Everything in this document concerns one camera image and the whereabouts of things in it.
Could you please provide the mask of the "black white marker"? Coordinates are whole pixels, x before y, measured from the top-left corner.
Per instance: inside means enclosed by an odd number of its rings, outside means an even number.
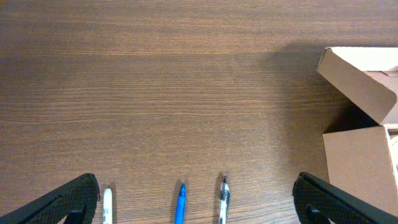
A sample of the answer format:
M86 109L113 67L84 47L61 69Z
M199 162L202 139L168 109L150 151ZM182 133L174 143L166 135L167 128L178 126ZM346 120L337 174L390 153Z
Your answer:
M113 224L113 194L110 188L103 194L103 224Z

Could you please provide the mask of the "blue ballpoint pen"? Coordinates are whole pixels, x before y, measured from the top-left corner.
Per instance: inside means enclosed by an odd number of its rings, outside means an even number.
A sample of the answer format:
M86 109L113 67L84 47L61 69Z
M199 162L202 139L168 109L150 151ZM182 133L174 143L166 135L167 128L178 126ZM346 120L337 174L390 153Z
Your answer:
M185 220L185 205L186 205L186 185L184 183L181 184L178 197L177 197L177 206L175 210L174 223L175 224L184 224Z

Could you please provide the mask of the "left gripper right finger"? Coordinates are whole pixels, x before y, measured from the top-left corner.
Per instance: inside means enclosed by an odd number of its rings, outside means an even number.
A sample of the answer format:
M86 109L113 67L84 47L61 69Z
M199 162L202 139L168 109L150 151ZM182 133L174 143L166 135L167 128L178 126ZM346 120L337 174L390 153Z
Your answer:
M395 224L397 217L308 173L299 173L292 190L301 223Z

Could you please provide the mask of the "black ballpoint pen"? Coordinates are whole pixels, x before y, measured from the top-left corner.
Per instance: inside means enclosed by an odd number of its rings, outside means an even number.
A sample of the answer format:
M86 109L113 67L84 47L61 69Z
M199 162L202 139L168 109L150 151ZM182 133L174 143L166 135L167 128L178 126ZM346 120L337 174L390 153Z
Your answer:
M229 200L230 200L230 189L228 185L228 179L227 176L224 176L220 185L220 208L219 208L218 224L227 223Z

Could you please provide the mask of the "open cardboard box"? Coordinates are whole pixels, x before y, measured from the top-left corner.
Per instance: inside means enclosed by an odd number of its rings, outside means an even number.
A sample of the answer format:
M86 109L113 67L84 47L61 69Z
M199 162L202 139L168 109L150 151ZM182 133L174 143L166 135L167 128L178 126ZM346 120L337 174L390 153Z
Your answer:
M397 215L397 48L327 47L317 72L354 103L323 134L330 184Z

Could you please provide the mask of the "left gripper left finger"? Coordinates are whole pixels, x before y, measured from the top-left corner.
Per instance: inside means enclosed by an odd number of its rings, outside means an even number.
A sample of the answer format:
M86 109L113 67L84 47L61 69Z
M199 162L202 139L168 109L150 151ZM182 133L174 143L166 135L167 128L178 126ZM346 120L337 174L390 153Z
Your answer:
M1 223L90 224L100 200L94 174L85 173L59 188L1 217Z

